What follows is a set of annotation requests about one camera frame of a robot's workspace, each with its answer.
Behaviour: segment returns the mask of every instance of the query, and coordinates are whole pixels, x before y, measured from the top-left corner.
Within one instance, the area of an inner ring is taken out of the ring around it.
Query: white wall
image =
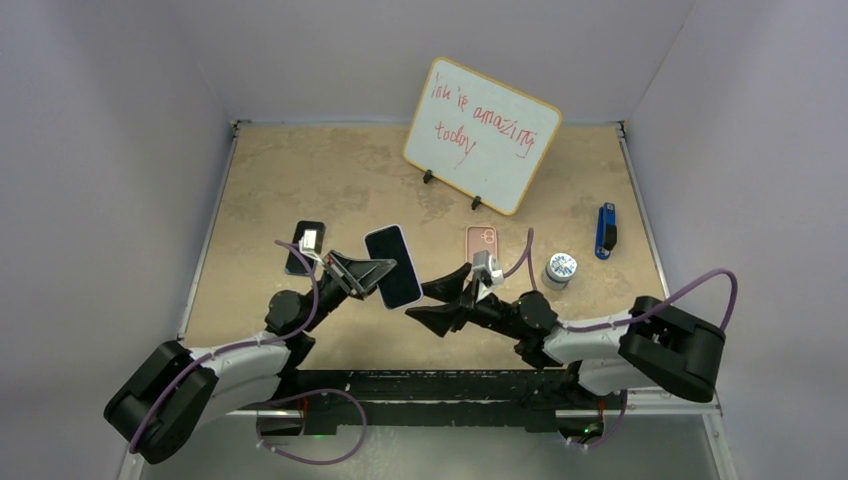
[[[231,118],[403,120],[451,57],[552,103],[621,120],[693,0],[171,0]]]
[[[845,45],[844,0],[698,0],[632,118],[671,285],[739,275],[719,394],[743,478],[848,471]],[[681,304],[717,320],[726,292]]]
[[[0,478],[114,478],[228,148],[162,1],[0,2]]]

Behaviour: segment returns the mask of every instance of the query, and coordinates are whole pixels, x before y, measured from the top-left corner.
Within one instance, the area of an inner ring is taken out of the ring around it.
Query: whiteboard
[[[560,123],[556,107],[439,57],[430,67],[403,156],[512,215]]]

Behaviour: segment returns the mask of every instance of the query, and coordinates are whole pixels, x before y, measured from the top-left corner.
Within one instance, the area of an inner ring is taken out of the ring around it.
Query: black smartphone
[[[372,259],[392,258],[397,261],[395,268],[377,282],[386,308],[394,310],[421,300],[424,294],[400,225],[389,225],[368,233],[365,235],[365,248]]]
[[[294,238],[292,238],[292,243],[297,246],[297,242],[300,241],[301,237],[303,237],[303,232],[307,230],[318,230],[321,234],[324,233],[325,226],[323,222],[311,222],[309,220],[301,220],[297,222],[297,227],[294,229]],[[315,268],[315,260],[312,260],[309,257],[306,257],[306,263],[309,264],[309,268]],[[294,256],[293,253],[289,252],[289,257],[286,259],[286,273],[289,275],[306,275],[306,269],[303,268],[303,264],[300,263],[300,260]]]

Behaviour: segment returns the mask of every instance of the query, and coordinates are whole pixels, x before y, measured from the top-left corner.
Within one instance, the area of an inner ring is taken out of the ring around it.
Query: metal frame
[[[368,125],[368,124],[385,124],[385,125],[395,125],[399,122],[331,122],[333,125]],[[238,145],[239,133],[241,130],[241,126],[243,124],[254,124],[254,125],[288,125],[288,123],[283,122],[252,122],[250,120],[239,120],[234,122],[233,124],[233,142],[230,147],[230,153],[227,158],[227,164],[224,169],[224,174],[221,179],[221,184],[218,188],[218,195],[215,199],[215,204],[212,211],[212,218],[209,222],[209,227],[206,232],[206,238],[203,242],[203,247],[200,252],[200,257],[198,258],[197,267],[195,269],[194,278],[192,280],[191,288],[188,292],[188,298],[186,300],[185,309],[183,310],[183,315],[180,323],[180,330],[178,339],[182,339],[185,335],[185,332],[188,328],[188,321],[191,316],[192,307],[194,305],[195,295],[197,294],[197,287],[200,283],[200,277],[203,270],[203,265],[206,261],[206,255],[209,250],[209,244],[212,239],[212,233],[215,226],[215,220],[218,216],[218,211],[221,207],[221,201],[224,196],[224,189],[227,183],[227,178],[229,177],[230,168],[233,163],[233,157],[235,155],[236,146]],[[303,126],[308,123],[296,123],[294,125]],[[666,297],[669,296],[669,288],[668,283],[666,281],[665,272],[663,271],[662,261],[660,260],[659,254],[657,252],[657,245],[654,240],[653,230],[651,229],[651,224],[648,220],[648,215],[645,210],[644,202],[642,199],[642,193],[639,190],[639,184],[636,179],[635,172],[633,170],[633,164],[630,157],[630,152],[627,147],[627,140],[624,131],[624,122],[616,122],[613,124],[616,129],[616,134],[618,136],[619,145],[621,147],[621,152],[624,157],[625,164],[627,165],[627,172],[630,176],[630,182],[633,186],[633,191],[636,196],[636,204],[639,206],[639,213],[642,218],[642,224],[645,228],[645,233],[648,238],[648,244],[651,249],[651,256],[654,259],[654,263],[657,268],[657,273],[660,278],[660,283],[662,284],[662,289]],[[558,410],[556,412],[556,416],[558,418],[567,418],[567,417],[583,417],[583,416],[592,416],[596,415],[596,411],[584,411],[584,410]],[[298,418],[299,413],[291,410],[239,410],[235,412],[230,412],[227,414],[228,416],[261,416],[261,417],[276,417],[276,418]],[[716,465],[716,469],[721,480],[738,480],[738,476],[736,473],[736,468],[733,464],[733,460],[730,454],[730,449],[727,445],[725,434],[724,434],[724,426],[722,424],[721,417],[721,405],[716,398],[712,403],[709,404],[697,404],[688,402],[686,400],[682,400],[676,397],[671,396],[671,394],[663,391],[662,389],[656,388],[648,388],[648,389],[640,389],[631,391],[630,398],[627,403],[627,415],[701,415],[704,421],[704,428],[708,437],[710,450]],[[119,480],[138,480],[141,478],[141,473],[144,468],[145,461],[144,458],[138,454],[131,455],[129,453],[124,457],[123,464],[121,466]]]

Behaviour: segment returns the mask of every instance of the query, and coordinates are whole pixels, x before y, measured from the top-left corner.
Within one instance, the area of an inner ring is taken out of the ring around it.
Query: smartphone
[[[389,225],[365,235],[365,249],[372,259],[392,258],[397,265],[377,282],[383,305],[389,310],[411,305],[424,296],[412,264],[412,256],[400,225]]]
[[[498,232],[493,227],[470,226],[465,229],[465,261],[471,263],[474,254],[488,250],[498,258]]]
[[[297,226],[294,229],[294,237],[292,238],[292,243],[297,246],[297,242],[300,241],[301,237],[303,237],[303,232],[306,230],[318,230],[319,233],[323,234],[326,227],[323,222],[312,222],[309,220],[301,220],[297,222]],[[315,268],[315,260],[312,260],[309,257],[306,257],[306,263],[309,264],[310,269]],[[303,268],[303,264],[300,263],[300,260],[294,256],[293,253],[289,252],[289,257],[286,259],[286,273],[289,275],[306,275],[306,269]]]

